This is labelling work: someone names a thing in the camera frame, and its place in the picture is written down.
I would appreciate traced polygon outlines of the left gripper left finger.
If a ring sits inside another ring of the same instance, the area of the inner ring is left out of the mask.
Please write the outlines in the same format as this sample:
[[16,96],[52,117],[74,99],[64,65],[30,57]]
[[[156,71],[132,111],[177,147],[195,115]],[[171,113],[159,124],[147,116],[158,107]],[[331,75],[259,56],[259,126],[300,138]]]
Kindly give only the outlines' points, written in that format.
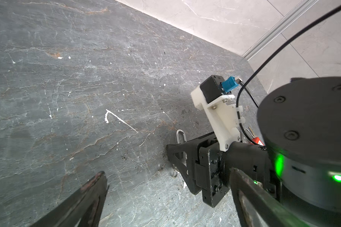
[[97,227],[107,191],[106,174],[100,171],[32,227]]

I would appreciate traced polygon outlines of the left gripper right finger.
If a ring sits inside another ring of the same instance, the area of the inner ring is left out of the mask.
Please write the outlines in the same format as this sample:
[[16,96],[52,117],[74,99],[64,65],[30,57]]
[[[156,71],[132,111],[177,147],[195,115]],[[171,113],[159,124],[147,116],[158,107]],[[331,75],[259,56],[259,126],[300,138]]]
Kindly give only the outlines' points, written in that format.
[[229,180],[242,227],[260,227],[259,218],[262,218],[269,227],[308,226],[257,186],[243,171],[231,168]]

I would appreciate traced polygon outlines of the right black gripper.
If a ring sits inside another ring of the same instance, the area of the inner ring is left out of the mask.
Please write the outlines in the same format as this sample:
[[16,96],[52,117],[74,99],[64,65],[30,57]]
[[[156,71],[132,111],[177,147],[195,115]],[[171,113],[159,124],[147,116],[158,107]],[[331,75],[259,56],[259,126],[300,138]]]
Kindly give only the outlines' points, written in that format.
[[183,177],[189,191],[197,195],[202,190],[205,204],[215,208],[230,191],[223,179],[223,152],[219,150],[214,132],[188,142],[168,144],[166,151],[168,160]]

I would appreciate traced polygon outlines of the black padlock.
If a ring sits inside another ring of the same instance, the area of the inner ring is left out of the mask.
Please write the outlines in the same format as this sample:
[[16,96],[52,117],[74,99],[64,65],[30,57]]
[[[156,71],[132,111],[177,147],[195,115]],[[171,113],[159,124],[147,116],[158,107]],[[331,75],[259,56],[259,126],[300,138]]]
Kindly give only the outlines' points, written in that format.
[[[184,144],[187,142],[185,132],[183,130],[177,130],[176,131],[176,138],[178,144]],[[178,159],[183,159],[183,152],[177,153],[176,157]]]

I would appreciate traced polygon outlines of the red padlock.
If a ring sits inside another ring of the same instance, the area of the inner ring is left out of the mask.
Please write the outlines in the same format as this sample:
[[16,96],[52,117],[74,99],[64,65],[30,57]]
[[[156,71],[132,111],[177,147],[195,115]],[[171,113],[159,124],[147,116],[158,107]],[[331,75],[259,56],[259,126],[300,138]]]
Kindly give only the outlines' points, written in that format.
[[260,140],[259,137],[253,137],[252,141],[260,146],[264,146],[264,143]]

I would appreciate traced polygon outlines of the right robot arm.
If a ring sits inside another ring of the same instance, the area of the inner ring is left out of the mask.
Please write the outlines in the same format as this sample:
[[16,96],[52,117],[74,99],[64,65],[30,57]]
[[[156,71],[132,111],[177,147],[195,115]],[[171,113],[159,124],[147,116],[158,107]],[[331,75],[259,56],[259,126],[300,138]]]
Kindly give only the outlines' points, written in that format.
[[243,227],[341,227],[341,77],[293,78],[261,102],[264,142],[243,143],[242,107],[211,76],[191,94],[213,131],[166,147],[192,194],[232,192]]

